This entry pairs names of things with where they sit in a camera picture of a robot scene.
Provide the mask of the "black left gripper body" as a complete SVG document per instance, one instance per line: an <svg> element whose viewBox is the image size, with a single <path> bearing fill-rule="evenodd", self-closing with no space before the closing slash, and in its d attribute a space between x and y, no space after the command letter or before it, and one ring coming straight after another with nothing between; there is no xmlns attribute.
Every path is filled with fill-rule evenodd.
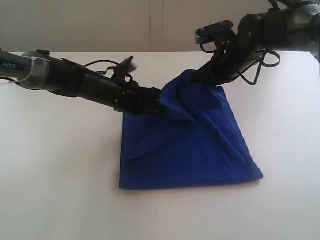
<svg viewBox="0 0 320 240"><path fill-rule="evenodd" d="M113 108L121 113L143 115L144 103L140 99L140 86L135 82L118 82L86 67L81 68L83 78L77 96Z"/></svg>

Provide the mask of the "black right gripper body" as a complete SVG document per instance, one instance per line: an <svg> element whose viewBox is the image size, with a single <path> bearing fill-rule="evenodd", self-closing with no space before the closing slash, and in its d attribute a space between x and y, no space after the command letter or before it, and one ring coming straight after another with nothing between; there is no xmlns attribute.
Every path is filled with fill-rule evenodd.
<svg viewBox="0 0 320 240"><path fill-rule="evenodd" d="M256 84L264 57L272 51L268 15L247 14L241 19L235 37L215 50L211 59L215 60L217 78L233 78L234 81L242 78L249 85Z"/></svg>

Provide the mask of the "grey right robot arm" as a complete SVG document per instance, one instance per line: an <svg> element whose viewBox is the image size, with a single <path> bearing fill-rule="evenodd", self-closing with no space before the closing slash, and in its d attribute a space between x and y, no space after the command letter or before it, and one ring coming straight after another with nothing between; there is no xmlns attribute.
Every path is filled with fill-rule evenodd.
<svg viewBox="0 0 320 240"><path fill-rule="evenodd" d="M320 6L311 0L272 0L263 13L247 14L233 31L229 20L195 31L200 47L214 43L211 60L190 76L193 83L220 86L242 78L254 86L261 69L275 68L278 62L265 63L266 55L281 58L280 51L309 52L320 59Z"/></svg>

